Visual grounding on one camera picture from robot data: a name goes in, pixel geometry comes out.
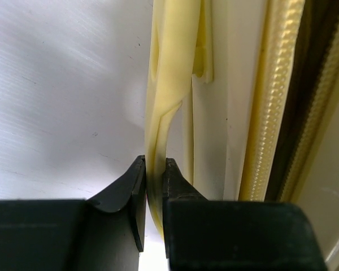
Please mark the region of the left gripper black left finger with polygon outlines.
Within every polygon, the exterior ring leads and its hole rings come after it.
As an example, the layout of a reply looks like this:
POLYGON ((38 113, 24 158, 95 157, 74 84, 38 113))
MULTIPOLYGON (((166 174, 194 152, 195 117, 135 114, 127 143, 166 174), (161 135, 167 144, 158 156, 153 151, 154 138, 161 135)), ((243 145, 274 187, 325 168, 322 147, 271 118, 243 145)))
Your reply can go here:
POLYGON ((90 199, 0 200, 0 270, 137 270, 145 158, 90 199))

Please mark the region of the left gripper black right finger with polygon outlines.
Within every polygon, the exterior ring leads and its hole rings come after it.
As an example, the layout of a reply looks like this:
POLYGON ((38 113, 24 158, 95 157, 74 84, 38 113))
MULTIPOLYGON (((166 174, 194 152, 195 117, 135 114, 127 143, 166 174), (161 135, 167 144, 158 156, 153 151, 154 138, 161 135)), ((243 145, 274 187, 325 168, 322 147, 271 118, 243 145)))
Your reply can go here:
POLYGON ((314 231, 294 204, 208 200, 174 159, 163 173, 170 270, 326 270, 314 231))

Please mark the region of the yellow suitcase with black lining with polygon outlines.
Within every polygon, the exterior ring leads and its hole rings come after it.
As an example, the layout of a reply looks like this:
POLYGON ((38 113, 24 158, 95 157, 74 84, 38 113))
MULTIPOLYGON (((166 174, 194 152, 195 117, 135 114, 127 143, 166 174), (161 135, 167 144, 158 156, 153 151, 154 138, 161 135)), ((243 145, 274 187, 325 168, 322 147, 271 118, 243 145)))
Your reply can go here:
POLYGON ((206 199, 290 203, 339 270, 339 1, 154 1, 147 199, 176 161, 206 199))

